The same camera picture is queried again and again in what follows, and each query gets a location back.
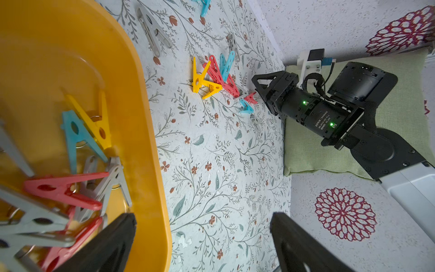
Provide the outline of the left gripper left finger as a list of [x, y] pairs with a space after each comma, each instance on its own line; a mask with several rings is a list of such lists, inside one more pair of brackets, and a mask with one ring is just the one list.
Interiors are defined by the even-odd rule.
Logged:
[[94, 237], [57, 272], [123, 272], [137, 229], [133, 213], [123, 213]]

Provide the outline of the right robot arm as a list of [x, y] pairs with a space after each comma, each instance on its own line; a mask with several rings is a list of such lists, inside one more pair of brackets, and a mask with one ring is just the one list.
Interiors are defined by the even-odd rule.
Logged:
[[322, 138], [323, 146], [346, 147], [369, 176], [419, 227], [435, 236], [435, 168], [399, 134], [376, 126], [378, 106], [397, 84], [396, 75], [349, 62], [331, 87], [321, 74], [258, 74], [252, 82], [269, 111], [293, 119]]

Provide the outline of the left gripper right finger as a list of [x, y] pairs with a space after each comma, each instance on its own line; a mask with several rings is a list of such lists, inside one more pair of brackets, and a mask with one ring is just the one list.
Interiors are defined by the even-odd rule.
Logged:
[[285, 213], [273, 214], [270, 232], [282, 272], [353, 271]]

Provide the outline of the yellow plastic storage box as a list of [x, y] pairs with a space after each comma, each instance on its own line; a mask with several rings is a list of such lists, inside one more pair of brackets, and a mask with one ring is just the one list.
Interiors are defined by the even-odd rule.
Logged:
[[[28, 177], [1, 149], [1, 270], [44, 272], [40, 264], [51, 248], [71, 247], [82, 229], [103, 219], [96, 211], [79, 223], [76, 206], [23, 189], [27, 180], [72, 175], [61, 125], [62, 112], [74, 110], [65, 95], [97, 119], [100, 90], [112, 135], [112, 147], [101, 149], [109, 161], [121, 159], [133, 205], [114, 187], [107, 224], [80, 249], [133, 213], [137, 229], [124, 271], [168, 271], [168, 214], [142, 64], [122, 27], [95, 1], [1, 2], [1, 120], [35, 172]], [[107, 172], [109, 162], [85, 142], [76, 148], [77, 174], [85, 174], [89, 156], [97, 158], [96, 173]]]

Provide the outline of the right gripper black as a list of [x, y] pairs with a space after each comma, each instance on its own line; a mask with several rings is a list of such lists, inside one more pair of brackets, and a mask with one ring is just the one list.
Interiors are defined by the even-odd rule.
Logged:
[[342, 138], [363, 114], [355, 105], [329, 101], [298, 88], [295, 73], [257, 74], [251, 81], [271, 114], [282, 121], [293, 119], [324, 139]]

